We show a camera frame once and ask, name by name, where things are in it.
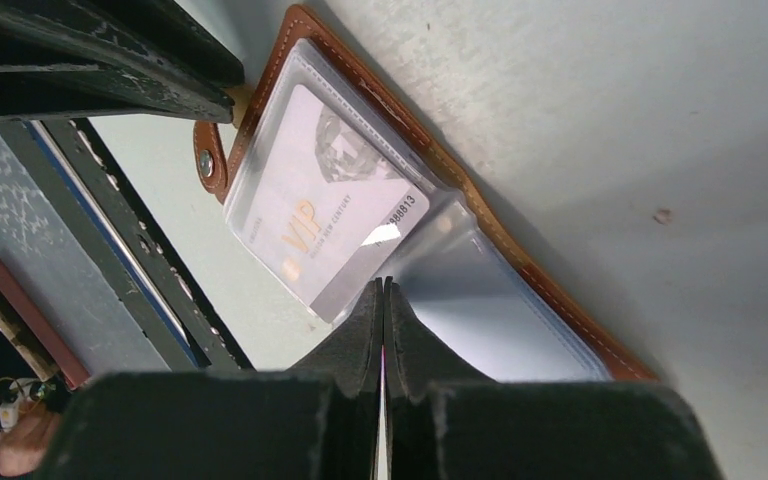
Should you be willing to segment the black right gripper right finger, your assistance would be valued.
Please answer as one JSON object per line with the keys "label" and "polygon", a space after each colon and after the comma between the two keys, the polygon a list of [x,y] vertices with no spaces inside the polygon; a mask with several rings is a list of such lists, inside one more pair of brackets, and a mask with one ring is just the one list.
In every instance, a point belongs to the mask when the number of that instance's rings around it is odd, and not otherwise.
{"label": "black right gripper right finger", "polygon": [[445,345],[384,283],[395,479],[719,479],[689,405],[646,381],[502,383]]}

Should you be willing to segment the brown leather card holder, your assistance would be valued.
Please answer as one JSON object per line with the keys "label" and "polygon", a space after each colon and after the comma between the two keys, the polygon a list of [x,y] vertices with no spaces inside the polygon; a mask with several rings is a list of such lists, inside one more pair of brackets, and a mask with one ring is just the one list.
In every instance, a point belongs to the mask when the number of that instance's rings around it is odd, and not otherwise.
{"label": "brown leather card holder", "polygon": [[314,11],[291,6],[230,149],[196,123],[195,160],[225,223],[335,332],[362,289],[395,293],[421,338],[374,349],[390,371],[452,353],[502,382],[651,381],[505,230],[474,181]]}

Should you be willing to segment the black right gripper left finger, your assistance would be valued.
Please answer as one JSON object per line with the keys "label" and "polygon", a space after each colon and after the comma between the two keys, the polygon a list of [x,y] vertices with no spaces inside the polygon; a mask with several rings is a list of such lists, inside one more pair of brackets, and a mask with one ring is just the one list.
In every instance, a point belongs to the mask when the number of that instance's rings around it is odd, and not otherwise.
{"label": "black right gripper left finger", "polygon": [[384,283],[284,371],[110,374],[76,395],[40,479],[371,479]]}

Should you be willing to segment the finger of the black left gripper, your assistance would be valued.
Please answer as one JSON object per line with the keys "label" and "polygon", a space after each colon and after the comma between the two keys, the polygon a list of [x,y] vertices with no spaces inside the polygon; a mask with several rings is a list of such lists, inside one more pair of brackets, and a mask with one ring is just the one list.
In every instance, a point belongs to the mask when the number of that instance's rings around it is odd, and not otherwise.
{"label": "finger of the black left gripper", "polygon": [[242,63],[175,1],[0,1],[0,121],[228,123]]}

